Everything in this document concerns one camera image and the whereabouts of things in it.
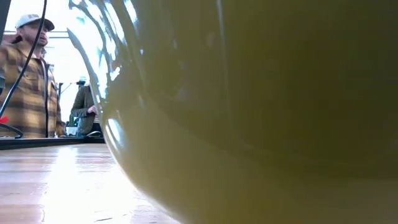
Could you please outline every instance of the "person's hand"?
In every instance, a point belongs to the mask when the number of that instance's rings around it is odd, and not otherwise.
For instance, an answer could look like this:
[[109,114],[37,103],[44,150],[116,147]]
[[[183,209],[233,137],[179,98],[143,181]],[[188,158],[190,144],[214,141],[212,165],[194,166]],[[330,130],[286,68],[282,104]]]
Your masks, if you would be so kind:
[[65,136],[67,134],[66,127],[65,127],[65,125],[63,123],[62,124],[57,124],[57,126],[55,127],[55,134],[58,137]]
[[90,108],[88,108],[87,113],[97,114],[97,108],[95,108],[95,106],[93,105]]

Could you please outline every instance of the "man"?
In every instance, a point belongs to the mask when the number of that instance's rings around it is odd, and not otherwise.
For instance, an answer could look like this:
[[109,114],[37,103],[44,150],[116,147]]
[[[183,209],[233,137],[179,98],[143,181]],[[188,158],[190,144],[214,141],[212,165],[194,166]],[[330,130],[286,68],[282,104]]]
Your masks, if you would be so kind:
[[[39,25],[38,15],[21,16],[16,23],[16,39],[11,44],[0,46],[0,88],[4,88],[0,95],[0,105],[4,103],[26,62]],[[29,66],[3,114],[9,118],[7,124],[21,130],[24,138],[51,138],[55,134],[65,134],[57,86],[42,55],[48,43],[47,32],[53,29],[54,24],[46,19]],[[15,134],[0,128],[0,136]]]
[[71,114],[79,118],[77,136],[82,137],[93,131],[99,131],[99,135],[102,137],[100,119],[97,115],[89,85],[81,87],[77,92]]

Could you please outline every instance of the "beard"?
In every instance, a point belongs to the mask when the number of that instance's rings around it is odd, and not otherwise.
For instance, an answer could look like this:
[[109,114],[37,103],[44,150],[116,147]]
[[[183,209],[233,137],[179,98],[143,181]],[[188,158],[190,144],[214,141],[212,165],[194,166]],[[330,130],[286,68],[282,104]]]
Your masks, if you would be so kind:
[[[24,39],[26,41],[28,41],[28,43],[33,44],[35,42],[35,38],[36,38],[36,36],[32,37],[32,36],[28,35]],[[47,44],[48,44],[48,40],[47,39],[39,38],[39,40],[37,41],[37,45],[36,46],[37,47],[45,47]]]

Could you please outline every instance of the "black cable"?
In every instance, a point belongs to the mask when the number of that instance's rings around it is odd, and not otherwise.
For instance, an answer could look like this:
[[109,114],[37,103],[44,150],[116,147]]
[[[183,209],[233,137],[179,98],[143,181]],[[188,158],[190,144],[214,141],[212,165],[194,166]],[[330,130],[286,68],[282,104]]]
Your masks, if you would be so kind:
[[[24,73],[25,73],[25,71],[26,71],[26,69],[27,69],[27,67],[28,67],[28,65],[29,65],[30,58],[32,58],[33,52],[34,52],[34,50],[35,50],[35,48],[36,48],[36,45],[37,45],[37,43],[38,43],[38,41],[39,41],[40,34],[42,33],[42,29],[43,29],[44,21],[45,21],[45,11],[46,11],[46,9],[47,9],[47,0],[44,0],[42,18],[41,18],[41,20],[40,20],[40,25],[39,25],[39,29],[38,29],[37,34],[36,34],[35,41],[33,42],[32,49],[30,50],[29,55],[27,56],[25,65],[24,65],[24,67],[22,68],[22,71],[20,72],[17,81],[16,81],[16,82],[13,84],[13,86],[11,87],[10,92],[7,94],[7,97],[6,97],[6,99],[4,100],[4,103],[3,103],[2,106],[1,106],[1,109],[0,109],[0,118],[1,118],[1,116],[3,115],[4,111],[6,110],[6,107],[7,107],[8,103],[9,103],[9,101],[10,101],[10,99],[11,99],[11,96],[12,96],[12,94],[14,93],[15,89],[17,88],[17,86],[18,86],[18,84],[19,84],[21,78],[24,76]],[[10,131],[14,131],[16,134],[18,134],[18,136],[15,137],[16,139],[22,138],[23,135],[24,135],[24,133],[23,133],[22,131],[20,131],[20,130],[18,130],[18,129],[16,129],[16,128],[13,128],[13,127],[11,127],[11,126],[8,126],[8,125],[6,125],[6,124],[0,124],[0,127],[6,128],[6,129],[8,129],[8,130],[10,130]]]

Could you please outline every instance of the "white cap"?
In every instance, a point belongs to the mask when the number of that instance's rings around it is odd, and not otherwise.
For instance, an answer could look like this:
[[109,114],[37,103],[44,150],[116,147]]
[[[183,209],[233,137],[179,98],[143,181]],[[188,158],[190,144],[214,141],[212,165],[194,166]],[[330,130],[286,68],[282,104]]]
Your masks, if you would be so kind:
[[[39,20],[41,20],[41,17],[37,14],[23,15],[23,16],[21,16],[21,18],[19,18],[19,20],[15,24],[15,28],[18,29],[23,25],[26,25],[26,24],[34,22],[34,21],[39,21]],[[54,30],[54,28],[55,28],[54,24],[48,19],[44,19],[44,26],[49,31]]]

